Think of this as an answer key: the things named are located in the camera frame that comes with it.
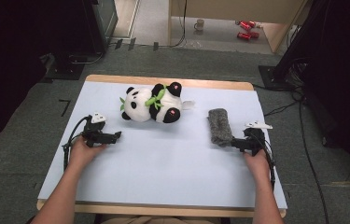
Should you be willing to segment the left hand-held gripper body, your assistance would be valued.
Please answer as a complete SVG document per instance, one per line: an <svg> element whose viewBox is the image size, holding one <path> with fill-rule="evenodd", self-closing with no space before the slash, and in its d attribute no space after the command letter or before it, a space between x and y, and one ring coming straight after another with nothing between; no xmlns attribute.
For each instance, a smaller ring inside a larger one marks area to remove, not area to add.
<svg viewBox="0 0 350 224"><path fill-rule="evenodd" d="M98 112L86 117L86 124L83 128L82 136L87 141L88 147L93 147L95 144L102 144L103 132L106 118Z"/></svg>

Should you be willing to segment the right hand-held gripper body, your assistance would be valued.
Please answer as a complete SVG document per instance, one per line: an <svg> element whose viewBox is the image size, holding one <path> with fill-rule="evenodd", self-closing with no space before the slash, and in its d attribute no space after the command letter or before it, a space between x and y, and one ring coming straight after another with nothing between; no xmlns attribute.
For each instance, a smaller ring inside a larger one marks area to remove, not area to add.
<svg viewBox="0 0 350 224"><path fill-rule="evenodd" d="M270 130L273 126L259 122L248 122L245 125L244 137L241 141L240 150L242 152L250 152L255 156L261 149L266 149L269 142L266 140L264 130Z"/></svg>

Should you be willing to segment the grey fluffy cloth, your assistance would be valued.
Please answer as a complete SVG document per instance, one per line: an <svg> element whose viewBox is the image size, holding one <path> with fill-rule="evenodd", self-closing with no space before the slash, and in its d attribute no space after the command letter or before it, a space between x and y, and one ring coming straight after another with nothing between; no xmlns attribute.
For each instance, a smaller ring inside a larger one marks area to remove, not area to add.
<svg viewBox="0 0 350 224"><path fill-rule="evenodd" d="M208 111L208 121L211 134L211 142L220 147L229 147L232 140L231 126L228 112L224 108L216 108Z"/></svg>

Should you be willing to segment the panda plush toy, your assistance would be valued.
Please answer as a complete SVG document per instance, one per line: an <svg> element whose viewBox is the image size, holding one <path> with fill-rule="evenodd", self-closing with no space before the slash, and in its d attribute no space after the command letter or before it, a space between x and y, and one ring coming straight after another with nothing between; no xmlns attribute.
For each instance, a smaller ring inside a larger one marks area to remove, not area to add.
<svg viewBox="0 0 350 224"><path fill-rule="evenodd" d="M152 89L130 87L126 97L121 98L122 118L138 122L154 119L159 123L174 123L181 117L183 110L192 109L194 101L181 100L182 85L172 82L170 85L156 84Z"/></svg>

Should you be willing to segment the person's left hand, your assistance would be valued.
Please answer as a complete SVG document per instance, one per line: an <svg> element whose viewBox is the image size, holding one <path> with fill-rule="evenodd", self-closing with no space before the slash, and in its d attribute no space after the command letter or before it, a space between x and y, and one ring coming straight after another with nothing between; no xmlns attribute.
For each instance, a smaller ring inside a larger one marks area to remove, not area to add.
<svg viewBox="0 0 350 224"><path fill-rule="evenodd" d="M71 148L68 168L73 171L82 171L99 153L106 149L106 145L88 147L85 139L78 137Z"/></svg>

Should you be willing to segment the person's right hand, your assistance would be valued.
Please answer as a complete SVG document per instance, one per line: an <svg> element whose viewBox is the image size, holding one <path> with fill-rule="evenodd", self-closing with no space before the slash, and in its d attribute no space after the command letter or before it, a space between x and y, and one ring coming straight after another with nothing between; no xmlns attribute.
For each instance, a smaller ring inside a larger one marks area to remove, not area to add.
<svg viewBox="0 0 350 224"><path fill-rule="evenodd" d="M255 156L244 152L243 156L245 158L246 166L256 182L270 180L270 168L267 162L266 153L263 150L260 150Z"/></svg>

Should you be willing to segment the light blue table mat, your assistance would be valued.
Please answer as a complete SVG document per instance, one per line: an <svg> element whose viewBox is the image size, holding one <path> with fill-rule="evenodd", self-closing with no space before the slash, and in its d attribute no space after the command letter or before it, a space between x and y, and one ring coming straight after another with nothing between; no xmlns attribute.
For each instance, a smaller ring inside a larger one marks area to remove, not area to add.
<svg viewBox="0 0 350 224"><path fill-rule="evenodd" d="M263 121L255 91L186 87L184 100L194 107L179 121L161 124L136 122L121 116L127 85L87 81L63 133L66 142L84 127L82 118L99 112L104 130L120 139L100 153L84 170L77 186L82 203L174 205L251 208L255 184L242 153L210 140L208 112L224 108L232 134L243 137L246 125Z"/></svg>

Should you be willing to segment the black stand base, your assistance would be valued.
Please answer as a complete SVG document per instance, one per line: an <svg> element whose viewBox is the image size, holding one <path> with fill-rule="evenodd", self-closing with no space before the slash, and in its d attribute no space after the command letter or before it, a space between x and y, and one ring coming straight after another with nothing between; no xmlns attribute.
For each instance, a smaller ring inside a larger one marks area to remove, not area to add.
<svg viewBox="0 0 350 224"><path fill-rule="evenodd" d="M79 80L84 69L83 63L73 63L66 55L52 55L53 62L45 78L62 80Z"/></svg>

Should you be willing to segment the black stand with base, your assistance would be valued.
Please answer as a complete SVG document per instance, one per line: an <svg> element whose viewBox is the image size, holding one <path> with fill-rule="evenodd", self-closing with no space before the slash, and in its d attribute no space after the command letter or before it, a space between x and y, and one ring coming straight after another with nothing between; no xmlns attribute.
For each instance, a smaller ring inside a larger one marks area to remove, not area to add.
<svg viewBox="0 0 350 224"><path fill-rule="evenodd" d="M288 48L278 65L259 66L259 73L266 89L278 91L290 89L288 73L293 64L305 61L311 53L311 48L306 46L306 32L324 3L325 0L302 0L302 5L291 22L267 25L264 28L265 31L269 31L271 28L276 29L274 37L278 37L277 47L280 47L290 29L294 25L300 26L300 30L293 33L294 37L289 41Z"/></svg>

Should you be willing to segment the dark cabinet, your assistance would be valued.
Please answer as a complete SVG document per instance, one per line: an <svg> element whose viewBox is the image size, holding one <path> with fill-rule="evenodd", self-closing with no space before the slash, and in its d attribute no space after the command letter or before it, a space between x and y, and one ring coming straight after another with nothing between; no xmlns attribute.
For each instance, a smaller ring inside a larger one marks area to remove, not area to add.
<svg viewBox="0 0 350 224"><path fill-rule="evenodd" d="M88 21L93 51L105 53L116 25L118 13L114 0L82 0Z"/></svg>

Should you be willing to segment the light wooden desk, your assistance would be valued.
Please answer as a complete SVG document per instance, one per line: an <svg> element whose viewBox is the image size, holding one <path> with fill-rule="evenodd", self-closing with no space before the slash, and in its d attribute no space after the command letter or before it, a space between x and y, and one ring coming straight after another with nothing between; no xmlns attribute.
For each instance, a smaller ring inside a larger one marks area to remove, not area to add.
<svg viewBox="0 0 350 224"><path fill-rule="evenodd" d="M272 52L277 52L289 29L299 19L309 0L169 0L168 36L171 18L186 15L190 18L257 21Z"/></svg>

